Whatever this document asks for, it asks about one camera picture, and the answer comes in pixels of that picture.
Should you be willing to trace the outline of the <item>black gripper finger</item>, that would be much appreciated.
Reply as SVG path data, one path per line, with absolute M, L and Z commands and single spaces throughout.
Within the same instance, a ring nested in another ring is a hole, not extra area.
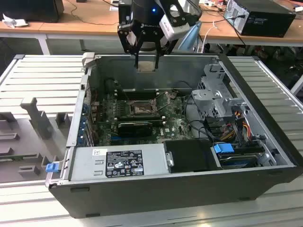
M 178 39 L 167 41 L 164 46 L 161 46 L 160 40 L 161 37 L 158 34 L 154 34 L 154 43 L 156 48 L 155 69 L 158 68 L 160 57 L 163 55 L 171 54 L 172 50 L 178 42 Z
M 143 44 L 143 34 L 139 23 L 119 24 L 117 33 L 124 52 L 135 56 L 134 66 L 138 68 L 139 51 Z

